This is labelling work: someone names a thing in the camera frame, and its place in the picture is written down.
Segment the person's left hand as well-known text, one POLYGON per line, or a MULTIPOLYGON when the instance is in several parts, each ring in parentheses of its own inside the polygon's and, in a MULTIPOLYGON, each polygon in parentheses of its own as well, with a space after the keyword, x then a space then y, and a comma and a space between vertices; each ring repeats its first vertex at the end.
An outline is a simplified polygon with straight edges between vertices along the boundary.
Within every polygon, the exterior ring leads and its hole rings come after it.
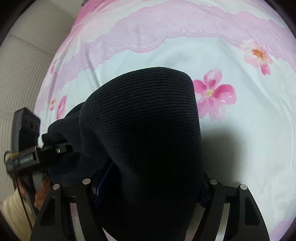
POLYGON ((48 177, 45 177, 41 183, 41 189, 36 191, 36 194, 35 194, 34 206, 38 210, 41 210, 50 190, 51 190, 50 180, 48 177))

